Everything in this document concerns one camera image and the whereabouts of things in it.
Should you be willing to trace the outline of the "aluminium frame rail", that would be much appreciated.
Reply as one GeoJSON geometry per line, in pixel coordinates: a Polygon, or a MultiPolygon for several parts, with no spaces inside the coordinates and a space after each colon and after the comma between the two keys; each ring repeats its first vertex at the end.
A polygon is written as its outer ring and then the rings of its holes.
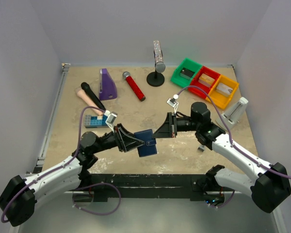
{"type": "Polygon", "coordinates": [[[58,104],[60,102],[60,98],[62,95],[62,89],[64,87],[65,84],[65,80],[66,80],[66,76],[68,74],[69,68],[70,68],[71,64],[69,63],[62,63],[62,73],[61,73],[61,78],[60,78],[60,83],[59,83],[59,88],[57,91],[57,94],[55,96],[55,101],[54,101],[54,105],[50,114],[50,118],[48,121],[48,125],[47,125],[47,129],[45,132],[45,136],[43,139],[43,143],[42,143],[42,147],[41,150],[39,152],[39,155],[37,157],[37,161],[36,164],[33,168],[33,174],[39,173],[42,171],[43,165],[45,163],[45,158],[47,155],[47,150],[49,147],[49,142],[50,142],[50,138],[51,138],[51,134],[52,134],[52,129],[53,129],[53,123],[55,121],[56,118],[56,114],[57,114],[57,109],[58,109],[58,104]]]}
{"type": "MultiPolygon", "coordinates": [[[[30,185],[30,189],[34,189],[35,196],[37,198],[44,194],[49,195],[50,193],[61,194],[65,191],[78,188],[81,180],[78,175],[63,174],[62,172],[56,172],[54,174],[45,175],[37,174],[29,177],[25,184],[30,185]]],[[[241,192],[247,196],[251,196],[256,193],[272,193],[277,185],[272,177],[268,177],[267,174],[263,174],[255,181],[250,180],[246,175],[242,175],[236,172],[232,172],[228,169],[222,169],[211,178],[215,184],[231,188],[235,191],[241,192]]]]}

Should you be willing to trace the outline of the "black microphone stand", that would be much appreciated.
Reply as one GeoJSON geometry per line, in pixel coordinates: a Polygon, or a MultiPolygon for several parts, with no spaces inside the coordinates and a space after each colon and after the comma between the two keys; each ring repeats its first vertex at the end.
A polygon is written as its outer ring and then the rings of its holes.
{"type": "Polygon", "coordinates": [[[148,74],[146,81],[150,86],[158,87],[164,84],[165,78],[162,73],[154,71],[148,74]]]}

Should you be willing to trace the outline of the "green storage bin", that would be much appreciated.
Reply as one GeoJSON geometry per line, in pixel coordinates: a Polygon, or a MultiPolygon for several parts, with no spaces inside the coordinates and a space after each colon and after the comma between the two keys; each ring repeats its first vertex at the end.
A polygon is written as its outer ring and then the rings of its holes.
{"type": "Polygon", "coordinates": [[[185,58],[181,64],[175,69],[171,82],[180,86],[189,86],[195,75],[200,71],[202,65],[189,59],[185,58]]]}

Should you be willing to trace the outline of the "black microphone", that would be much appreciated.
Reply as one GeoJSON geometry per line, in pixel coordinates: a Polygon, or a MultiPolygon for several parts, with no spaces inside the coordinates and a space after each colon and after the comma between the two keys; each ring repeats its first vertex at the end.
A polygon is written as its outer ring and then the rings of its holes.
{"type": "Polygon", "coordinates": [[[92,91],[92,89],[88,83],[82,82],[81,88],[85,91],[86,95],[95,103],[95,105],[98,108],[100,108],[102,110],[106,110],[105,106],[102,104],[102,102],[96,96],[96,94],[92,91]]]}

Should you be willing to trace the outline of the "tan card in red bin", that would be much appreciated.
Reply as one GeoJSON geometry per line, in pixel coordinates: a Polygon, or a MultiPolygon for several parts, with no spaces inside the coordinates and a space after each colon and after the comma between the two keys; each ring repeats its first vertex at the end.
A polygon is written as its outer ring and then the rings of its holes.
{"type": "Polygon", "coordinates": [[[202,74],[198,79],[198,82],[206,87],[211,87],[212,84],[214,83],[214,81],[215,81],[214,78],[212,78],[206,74],[202,74]]]}

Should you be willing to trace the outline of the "aluminium front frame rail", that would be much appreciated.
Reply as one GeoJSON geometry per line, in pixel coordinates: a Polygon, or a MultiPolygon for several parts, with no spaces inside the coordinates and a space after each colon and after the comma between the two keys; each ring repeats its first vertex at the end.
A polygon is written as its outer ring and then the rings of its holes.
{"type": "MultiPolygon", "coordinates": [[[[25,184],[30,185],[30,189],[34,189],[35,196],[37,198],[44,194],[49,195],[50,193],[61,194],[65,191],[78,188],[81,180],[78,175],[63,174],[62,172],[56,172],[54,174],[45,175],[37,174],[29,177],[25,184]]],[[[277,185],[272,177],[268,177],[267,174],[263,174],[255,181],[250,180],[246,175],[242,175],[236,172],[232,172],[228,169],[222,169],[211,178],[215,184],[231,188],[235,191],[241,192],[247,196],[251,196],[256,193],[272,193],[277,185]]]]}

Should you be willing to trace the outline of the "glitter microphone on stand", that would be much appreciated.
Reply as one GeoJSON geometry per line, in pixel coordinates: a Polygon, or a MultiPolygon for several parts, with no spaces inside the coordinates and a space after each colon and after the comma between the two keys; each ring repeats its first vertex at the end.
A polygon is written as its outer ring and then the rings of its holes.
{"type": "Polygon", "coordinates": [[[158,73],[163,73],[165,71],[165,64],[163,62],[163,53],[159,40],[153,41],[153,51],[155,58],[155,70],[158,73]]]}

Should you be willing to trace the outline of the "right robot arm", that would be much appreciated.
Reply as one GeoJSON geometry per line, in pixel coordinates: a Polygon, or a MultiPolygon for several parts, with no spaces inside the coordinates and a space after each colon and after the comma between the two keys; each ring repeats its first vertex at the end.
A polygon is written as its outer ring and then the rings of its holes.
{"type": "Polygon", "coordinates": [[[154,138],[175,138],[178,132],[193,131],[198,142],[222,155],[242,173],[223,166],[208,171],[211,183],[241,192],[253,200],[266,213],[271,213],[291,195],[291,185],[286,168],[264,161],[245,150],[211,121],[210,111],[203,102],[191,105],[191,115],[177,117],[169,112],[164,123],[153,133],[154,138]]]}

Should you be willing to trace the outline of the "blue grey brick block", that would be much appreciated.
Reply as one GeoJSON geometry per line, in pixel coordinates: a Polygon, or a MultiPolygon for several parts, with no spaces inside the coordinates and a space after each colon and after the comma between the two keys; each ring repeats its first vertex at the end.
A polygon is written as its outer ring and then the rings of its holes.
{"type": "Polygon", "coordinates": [[[106,124],[107,117],[103,116],[92,116],[86,115],[84,117],[84,126],[85,128],[106,128],[108,125],[106,124]]]}

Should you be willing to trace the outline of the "aluminium left frame rail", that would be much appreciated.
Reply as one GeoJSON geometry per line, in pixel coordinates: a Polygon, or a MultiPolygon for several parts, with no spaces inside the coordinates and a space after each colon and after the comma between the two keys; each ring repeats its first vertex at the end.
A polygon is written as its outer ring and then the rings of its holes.
{"type": "Polygon", "coordinates": [[[43,143],[42,143],[42,147],[41,150],[39,152],[39,155],[37,157],[37,161],[36,164],[33,168],[33,174],[39,173],[42,171],[43,165],[45,163],[45,158],[47,155],[47,150],[49,147],[49,142],[50,142],[50,138],[51,138],[51,134],[52,134],[52,129],[53,129],[53,123],[55,121],[56,118],[56,114],[57,114],[57,109],[58,109],[58,104],[60,102],[60,98],[62,95],[62,89],[64,87],[65,84],[65,80],[66,80],[66,76],[68,74],[69,68],[70,68],[71,64],[69,63],[62,63],[62,73],[61,73],[61,78],[60,78],[60,83],[59,83],[59,88],[57,91],[57,94],[55,96],[55,101],[54,101],[54,105],[50,114],[50,118],[48,121],[48,125],[47,125],[47,129],[45,132],[45,136],[43,139],[43,143]]]}

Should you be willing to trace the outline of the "blue leather card holder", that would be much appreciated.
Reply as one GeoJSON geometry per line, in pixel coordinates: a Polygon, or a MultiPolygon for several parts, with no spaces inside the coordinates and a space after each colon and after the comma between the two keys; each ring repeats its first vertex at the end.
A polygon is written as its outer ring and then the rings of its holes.
{"type": "Polygon", "coordinates": [[[139,157],[147,157],[157,154],[156,139],[152,137],[152,129],[135,132],[134,136],[144,144],[137,148],[139,157]]]}

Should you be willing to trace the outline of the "pink microphone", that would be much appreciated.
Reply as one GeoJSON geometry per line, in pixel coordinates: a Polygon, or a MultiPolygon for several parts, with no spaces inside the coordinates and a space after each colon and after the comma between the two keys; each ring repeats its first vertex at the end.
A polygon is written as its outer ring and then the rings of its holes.
{"type": "Polygon", "coordinates": [[[94,111],[98,116],[102,116],[104,113],[98,108],[98,106],[87,96],[85,91],[78,87],[75,89],[76,95],[82,99],[88,106],[95,107],[92,108],[92,111],[94,111]]]}

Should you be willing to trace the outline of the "yellow storage bin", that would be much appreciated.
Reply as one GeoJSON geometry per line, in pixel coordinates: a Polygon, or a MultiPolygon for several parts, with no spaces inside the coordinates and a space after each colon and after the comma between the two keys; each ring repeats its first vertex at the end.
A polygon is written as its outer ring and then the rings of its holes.
{"type": "Polygon", "coordinates": [[[208,95],[217,107],[225,109],[232,100],[238,87],[238,82],[227,76],[220,75],[217,81],[213,84],[208,95]]]}

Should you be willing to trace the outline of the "red microphone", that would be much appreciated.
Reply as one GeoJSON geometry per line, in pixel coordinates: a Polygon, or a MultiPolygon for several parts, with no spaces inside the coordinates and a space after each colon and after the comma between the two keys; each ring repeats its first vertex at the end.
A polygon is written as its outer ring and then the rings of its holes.
{"type": "Polygon", "coordinates": [[[133,90],[134,94],[138,98],[139,101],[144,101],[146,99],[145,95],[137,85],[137,83],[134,81],[134,79],[131,77],[131,74],[128,71],[123,72],[122,74],[123,79],[128,83],[130,88],[133,90]]]}

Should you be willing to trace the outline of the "white card in yellow bin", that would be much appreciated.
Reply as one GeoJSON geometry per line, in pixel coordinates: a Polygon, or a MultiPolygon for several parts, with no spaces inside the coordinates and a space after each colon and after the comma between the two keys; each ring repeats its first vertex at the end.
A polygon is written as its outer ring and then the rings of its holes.
{"type": "Polygon", "coordinates": [[[218,85],[216,87],[216,92],[218,92],[221,95],[224,95],[226,97],[229,97],[232,94],[232,92],[233,92],[233,88],[227,86],[224,83],[218,83],[218,85]]]}

